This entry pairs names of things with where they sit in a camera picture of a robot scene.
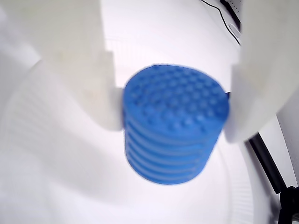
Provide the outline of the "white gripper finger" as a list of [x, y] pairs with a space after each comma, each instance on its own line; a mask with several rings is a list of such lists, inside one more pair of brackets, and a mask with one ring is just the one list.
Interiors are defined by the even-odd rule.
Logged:
[[121, 130], [121, 88], [98, 0], [3, 0], [8, 18], [101, 127]]
[[239, 62], [231, 76], [227, 141], [255, 135], [299, 86], [299, 3], [245, 0]]

